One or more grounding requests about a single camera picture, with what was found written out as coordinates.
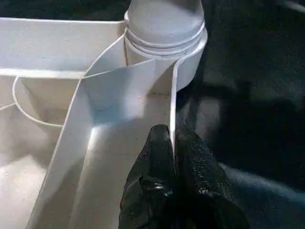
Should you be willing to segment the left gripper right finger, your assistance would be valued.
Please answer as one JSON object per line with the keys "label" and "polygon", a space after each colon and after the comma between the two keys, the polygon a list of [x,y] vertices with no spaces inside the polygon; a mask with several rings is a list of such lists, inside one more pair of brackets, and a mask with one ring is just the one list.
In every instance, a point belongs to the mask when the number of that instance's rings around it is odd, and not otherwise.
{"label": "left gripper right finger", "polygon": [[250,227],[225,171],[205,142],[191,130],[176,131],[176,168],[189,228]]}

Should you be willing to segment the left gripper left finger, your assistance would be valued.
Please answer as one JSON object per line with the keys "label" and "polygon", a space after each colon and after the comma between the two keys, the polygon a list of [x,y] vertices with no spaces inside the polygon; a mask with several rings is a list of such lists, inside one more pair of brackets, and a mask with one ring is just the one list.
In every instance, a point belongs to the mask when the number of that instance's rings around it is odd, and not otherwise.
{"label": "left gripper left finger", "polygon": [[173,228],[175,182],[169,129],[166,125],[155,125],[127,176],[120,202],[119,228]]}

